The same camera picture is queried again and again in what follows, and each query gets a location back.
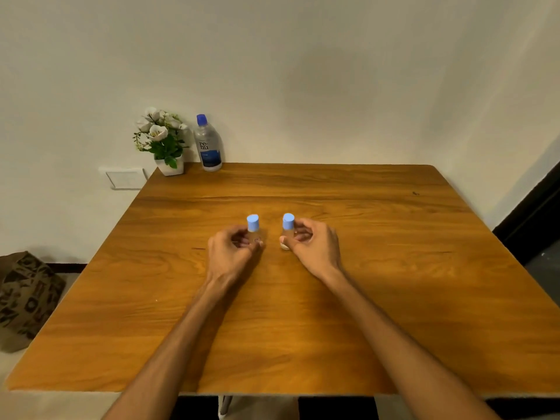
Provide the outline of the person's left hand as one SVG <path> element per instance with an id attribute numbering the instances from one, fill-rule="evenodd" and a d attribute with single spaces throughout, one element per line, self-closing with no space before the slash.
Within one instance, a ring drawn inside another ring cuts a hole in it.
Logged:
<path id="1" fill-rule="evenodd" d="M 247 228 L 233 225 L 220 230 L 208 240 L 207 278 L 228 287 L 240 278 L 244 270 L 262 249 L 254 254 L 240 250 L 240 241 L 247 239 Z"/>

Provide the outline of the person's right hand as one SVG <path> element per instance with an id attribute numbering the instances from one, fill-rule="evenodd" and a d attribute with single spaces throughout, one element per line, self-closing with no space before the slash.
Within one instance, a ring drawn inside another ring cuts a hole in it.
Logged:
<path id="1" fill-rule="evenodd" d="M 292 252 L 301 264 L 324 284 L 344 277 L 338 235 L 325 222 L 295 219 L 295 235 L 306 235 L 304 249 Z"/>

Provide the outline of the small blue-capped clear bottle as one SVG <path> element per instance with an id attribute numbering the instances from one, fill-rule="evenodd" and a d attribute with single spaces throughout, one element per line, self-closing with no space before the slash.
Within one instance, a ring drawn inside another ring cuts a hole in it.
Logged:
<path id="1" fill-rule="evenodd" d="M 260 245 L 262 236 L 260 231 L 259 216 L 257 214 L 250 214 L 247 220 L 247 239 L 253 244 Z"/>
<path id="2" fill-rule="evenodd" d="M 294 238 L 295 236 L 295 216 L 292 213 L 285 213 L 282 218 L 282 234 L 281 234 L 281 249 L 290 251 L 290 248 L 284 244 L 283 238 Z"/>

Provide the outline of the person's right forearm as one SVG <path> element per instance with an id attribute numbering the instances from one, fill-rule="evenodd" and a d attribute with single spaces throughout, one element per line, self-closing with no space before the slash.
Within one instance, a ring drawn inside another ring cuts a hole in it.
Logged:
<path id="1" fill-rule="evenodd" d="M 501 420 L 340 269 L 327 267 L 317 277 L 357 323 L 416 420 Z"/>

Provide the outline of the person's left forearm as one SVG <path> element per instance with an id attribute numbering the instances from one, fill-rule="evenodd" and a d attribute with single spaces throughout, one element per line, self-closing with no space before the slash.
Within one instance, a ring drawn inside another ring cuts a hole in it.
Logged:
<path id="1" fill-rule="evenodd" d="M 190 307 L 102 420 L 170 419 L 200 331 L 236 279 L 232 274 L 208 275 Z"/>

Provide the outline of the large blue-capped solution bottle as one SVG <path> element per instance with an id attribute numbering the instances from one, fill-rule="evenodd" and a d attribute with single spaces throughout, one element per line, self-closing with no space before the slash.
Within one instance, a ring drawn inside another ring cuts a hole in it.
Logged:
<path id="1" fill-rule="evenodd" d="M 208 172 L 218 171 L 222 167 L 221 140 L 214 126 L 205 114 L 197 115 L 197 126 L 194 128 L 194 140 L 202 163 Z"/>

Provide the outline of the white flowers in white pot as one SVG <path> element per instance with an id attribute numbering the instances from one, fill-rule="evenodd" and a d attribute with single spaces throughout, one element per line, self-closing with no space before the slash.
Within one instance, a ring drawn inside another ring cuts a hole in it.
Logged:
<path id="1" fill-rule="evenodd" d="M 184 173 L 183 155 L 193 133 L 179 115 L 148 107 L 136 128 L 132 138 L 136 149 L 150 153 L 164 176 Z"/>

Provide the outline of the brown patterned paper bag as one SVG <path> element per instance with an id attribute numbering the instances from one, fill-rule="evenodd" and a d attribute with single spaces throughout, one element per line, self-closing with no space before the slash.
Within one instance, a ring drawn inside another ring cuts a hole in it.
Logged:
<path id="1" fill-rule="evenodd" d="M 27 348 L 65 289 L 66 280 L 29 252 L 0 256 L 0 352 Z"/>

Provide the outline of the white wall socket plate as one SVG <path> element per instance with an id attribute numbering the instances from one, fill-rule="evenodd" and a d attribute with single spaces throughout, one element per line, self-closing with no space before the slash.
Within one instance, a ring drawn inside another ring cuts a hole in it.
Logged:
<path id="1" fill-rule="evenodd" d="M 143 168 L 100 168 L 112 190 L 140 190 L 147 182 Z"/>

